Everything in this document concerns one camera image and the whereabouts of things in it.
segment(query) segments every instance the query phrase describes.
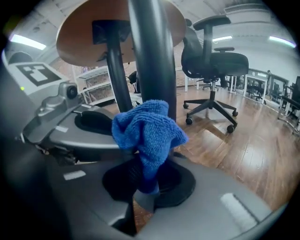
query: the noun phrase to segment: white ceiling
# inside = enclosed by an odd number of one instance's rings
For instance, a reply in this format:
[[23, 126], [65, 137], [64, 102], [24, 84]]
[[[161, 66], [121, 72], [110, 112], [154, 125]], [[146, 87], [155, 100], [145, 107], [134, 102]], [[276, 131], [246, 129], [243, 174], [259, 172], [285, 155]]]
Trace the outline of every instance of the white ceiling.
[[[58, 57], [55, 47], [57, 31], [63, 22], [80, 3], [85, 0], [45, 0], [20, 23], [14, 31], [32, 40], [45, 44], [44, 50], [11, 43], [7, 48], [7, 57], [17, 51], [30, 54], [34, 60], [52, 62]], [[257, 50], [289, 52], [295, 51], [287, 46], [270, 43], [269, 36], [276, 36], [292, 41], [290, 34], [282, 27], [274, 15], [266, 9], [241, 9], [228, 12], [228, 8], [241, 4], [261, 4], [260, 0], [171, 0], [193, 23], [213, 15], [227, 14], [232, 24], [215, 27], [213, 37], [231, 35], [233, 39], [220, 41], [213, 47], [234, 46], [237, 48], [255, 48]]]

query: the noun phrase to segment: blue towel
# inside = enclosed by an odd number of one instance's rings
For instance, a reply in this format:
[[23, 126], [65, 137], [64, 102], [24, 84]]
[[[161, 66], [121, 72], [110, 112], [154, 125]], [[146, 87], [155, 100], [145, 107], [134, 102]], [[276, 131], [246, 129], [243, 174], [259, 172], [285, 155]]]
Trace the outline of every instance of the blue towel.
[[169, 105], [149, 100], [136, 108], [116, 115], [112, 135], [121, 149], [136, 147], [143, 165], [143, 181], [139, 190], [159, 192], [156, 174], [166, 161], [171, 148], [188, 141], [187, 135], [168, 115]]

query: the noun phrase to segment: storage shelf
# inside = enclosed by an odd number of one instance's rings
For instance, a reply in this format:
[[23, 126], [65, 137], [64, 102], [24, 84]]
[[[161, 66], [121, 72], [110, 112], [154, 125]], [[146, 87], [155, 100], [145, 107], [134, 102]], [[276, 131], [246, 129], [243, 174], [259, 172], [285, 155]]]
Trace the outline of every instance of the storage shelf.
[[113, 100], [113, 99], [114, 99], [114, 96], [109, 96], [109, 97], [105, 97], [103, 99], [97, 100], [95, 102], [91, 102], [90, 104], [91, 105], [96, 105], [96, 104], [103, 103], [103, 102], [106, 102], [106, 101], [109, 101], [109, 100]]
[[91, 71], [88, 71], [88, 72], [82, 73], [80, 75], [77, 75], [76, 78], [81, 78], [81, 79], [87, 80], [87, 79], [90, 79], [92, 77], [100, 76], [100, 75], [106, 74], [106, 73], [108, 73], [107, 67], [98, 67], [98, 68], [95, 68]]
[[99, 83], [97, 85], [91, 86], [91, 87], [86, 88], [86, 89], [84, 89], [82, 91], [79, 91], [79, 93], [84, 93], [84, 92], [87, 92], [87, 91], [90, 91], [90, 90], [95, 90], [95, 89], [98, 89], [98, 88], [101, 88], [101, 87], [105, 87], [105, 86], [108, 86], [108, 85], [111, 85], [110, 81]]

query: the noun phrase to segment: wooden floor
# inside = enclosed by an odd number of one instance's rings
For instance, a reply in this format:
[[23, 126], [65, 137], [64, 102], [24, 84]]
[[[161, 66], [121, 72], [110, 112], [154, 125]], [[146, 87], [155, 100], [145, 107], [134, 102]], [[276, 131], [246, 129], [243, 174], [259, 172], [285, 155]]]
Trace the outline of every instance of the wooden floor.
[[[193, 116], [187, 126], [183, 100], [209, 97], [209, 90], [189, 87], [177, 90], [177, 124], [187, 133], [188, 143], [175, 149], [191, 161], [219, 168], [265, 200], [276, 210], [292, 196], [300, 180], [300, 138], [277, 120], [277, 112], [240, 95], [225, 90], [216, 93], [216, 100], [238, 109], [238, 126], [231, 135], [226, 132], [230, 122], [216, 110]], [[116, 104], [105, 107], [118, 113]]]

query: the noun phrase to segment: white label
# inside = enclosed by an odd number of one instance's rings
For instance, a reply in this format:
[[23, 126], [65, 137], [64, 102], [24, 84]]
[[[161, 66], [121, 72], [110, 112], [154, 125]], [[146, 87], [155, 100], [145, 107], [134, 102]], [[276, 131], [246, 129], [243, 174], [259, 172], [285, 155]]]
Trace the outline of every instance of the white label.
[[86, 107], [86, 108], [91, 108], [92, 106], [86, 105], [86, 104], [81, 104], [81, 106]]
[[254, 219], [249, 211], [232, 193], [224, 194], [221, 197], [221, 202], [227, 208], [235, 223], [243, 232], [250, 230], [258, 224], [256, 219]]
[[58, 131], [61, 131], [61, 132], [63, 132], [63, 133], [66, 133], [67, 130], [68, 130], [67, 127], [62, 127], [62, 126], [56, 126], [55, 129], [58, 130]]
[[68, 172], [64, 174], [64, 178], [66, 181], [76, 179], [76, 178], [81, 178], [85, 176], [86, 173], [82, 170], [76, 171], [76, 172]]

